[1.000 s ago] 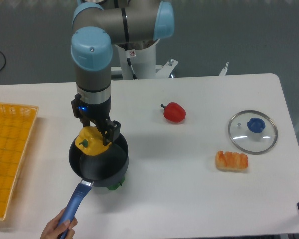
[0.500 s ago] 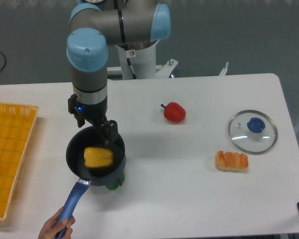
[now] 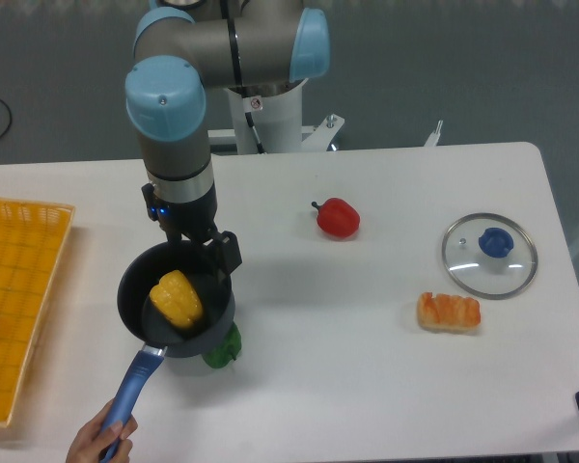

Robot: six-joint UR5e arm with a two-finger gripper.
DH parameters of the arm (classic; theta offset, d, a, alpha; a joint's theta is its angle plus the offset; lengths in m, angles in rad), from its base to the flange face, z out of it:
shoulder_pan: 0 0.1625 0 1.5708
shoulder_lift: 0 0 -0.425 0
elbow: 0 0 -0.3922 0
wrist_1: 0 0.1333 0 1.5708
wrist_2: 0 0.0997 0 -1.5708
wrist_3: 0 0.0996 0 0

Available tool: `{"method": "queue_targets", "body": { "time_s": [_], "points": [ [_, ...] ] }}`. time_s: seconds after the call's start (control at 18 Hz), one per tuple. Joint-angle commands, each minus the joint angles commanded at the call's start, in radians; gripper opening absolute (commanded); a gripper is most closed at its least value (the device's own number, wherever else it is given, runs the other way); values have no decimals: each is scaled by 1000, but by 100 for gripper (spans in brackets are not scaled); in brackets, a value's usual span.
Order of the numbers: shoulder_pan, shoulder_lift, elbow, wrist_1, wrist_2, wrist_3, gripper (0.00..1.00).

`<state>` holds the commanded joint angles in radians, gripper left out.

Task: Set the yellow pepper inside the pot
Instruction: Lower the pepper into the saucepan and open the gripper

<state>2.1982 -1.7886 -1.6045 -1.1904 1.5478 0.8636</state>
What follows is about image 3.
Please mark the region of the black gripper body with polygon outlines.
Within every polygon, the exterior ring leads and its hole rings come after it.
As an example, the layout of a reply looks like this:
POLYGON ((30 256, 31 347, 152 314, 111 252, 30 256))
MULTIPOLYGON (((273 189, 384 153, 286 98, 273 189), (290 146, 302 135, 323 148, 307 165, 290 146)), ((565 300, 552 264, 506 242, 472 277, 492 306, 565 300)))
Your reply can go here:
POLYGON ((198 243, 211 239, 218 231, 216 188, 212 185, 203 197, 187 203, 171 203, 160 199, 150 183, 142 188, 149 218, 168 235, 183 235, 198 243))

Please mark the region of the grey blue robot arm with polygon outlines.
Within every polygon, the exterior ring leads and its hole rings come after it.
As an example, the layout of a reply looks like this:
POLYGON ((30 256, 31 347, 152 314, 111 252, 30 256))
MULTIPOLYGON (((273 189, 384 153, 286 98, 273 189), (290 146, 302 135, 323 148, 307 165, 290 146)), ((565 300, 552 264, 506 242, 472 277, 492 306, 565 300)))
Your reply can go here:
POLYGON ((238 95, 256 152, 269 152, 288 131, 267 135, 258 113, 268 96, 329 69, 326 16, 300 1, 155 1, 138 24, 133 57, 125 107, 148 175, 148 215, 223 280, 241 255, 235 235, 214 222, 206 91, 238 95))

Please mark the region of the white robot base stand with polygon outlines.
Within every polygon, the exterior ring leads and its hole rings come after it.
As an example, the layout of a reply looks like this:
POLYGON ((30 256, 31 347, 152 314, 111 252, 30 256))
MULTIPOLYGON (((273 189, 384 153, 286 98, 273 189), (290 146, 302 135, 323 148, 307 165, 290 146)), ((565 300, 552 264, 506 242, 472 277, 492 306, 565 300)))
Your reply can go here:
POLYGON ((208 134, 219 154, 434 147, 444 120, 411 125, 398 96, 315 79, 256 88, 250 100, 262 108, 249 113, 233 89, 208 90, 207 97, 208 134))

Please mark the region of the person's hand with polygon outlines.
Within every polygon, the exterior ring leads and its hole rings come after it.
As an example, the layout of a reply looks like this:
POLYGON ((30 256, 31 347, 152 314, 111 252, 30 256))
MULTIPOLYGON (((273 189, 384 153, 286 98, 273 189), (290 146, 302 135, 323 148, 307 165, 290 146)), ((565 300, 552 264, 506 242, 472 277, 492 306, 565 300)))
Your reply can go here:
POLYGON ((126 424, 115 422, 107 429, 101 430, 112 404, 113 400, 108 401, 78 430, 69 447, 67 463, 98 462, 105 449, 116 441, 119 442, 119 446, 111 462, 127 463, 130 461, 133 443, 129 437, 137 430, 138 422, 131 416, 126 424))

